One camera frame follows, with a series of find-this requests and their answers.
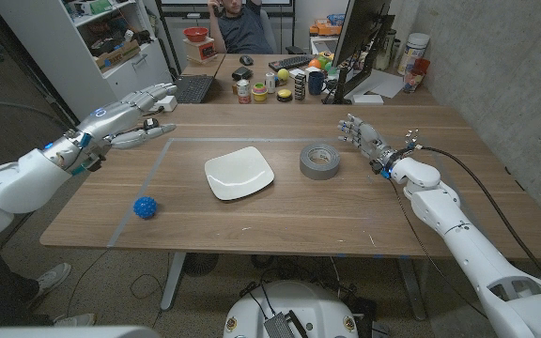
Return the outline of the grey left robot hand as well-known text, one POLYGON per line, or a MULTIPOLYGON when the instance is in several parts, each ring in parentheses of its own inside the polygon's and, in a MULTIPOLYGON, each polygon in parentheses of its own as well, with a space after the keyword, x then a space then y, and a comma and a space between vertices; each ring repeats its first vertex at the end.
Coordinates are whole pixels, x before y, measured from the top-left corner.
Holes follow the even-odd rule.
POLYGON ((83 170, 97 171, 107 149, 136 147, 176 128, 174 124, 160 124, 154 118, 147 119, 141 128, 137 123, 157 101, 177 90, 173 84, 155 84, 131 92, 93 111, 76 129, 66 131, 46 146, 42 154, 73 175, 83 170))

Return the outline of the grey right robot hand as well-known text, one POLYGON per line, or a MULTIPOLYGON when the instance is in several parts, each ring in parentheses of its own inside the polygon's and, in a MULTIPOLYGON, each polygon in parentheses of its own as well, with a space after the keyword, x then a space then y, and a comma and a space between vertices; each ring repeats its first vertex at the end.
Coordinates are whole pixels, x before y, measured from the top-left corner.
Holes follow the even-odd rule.
POLYGON ((385 178, 391 177, 395 164, 410 154, 416 147, 418 131, 408 131, 405 146, 393 149, 374 127, 355 115, 348 114, 346 120, 340 120, 338 129, 348 136, 339 136, 340 141, 351 143, 369 160, 372 171, 385 178))

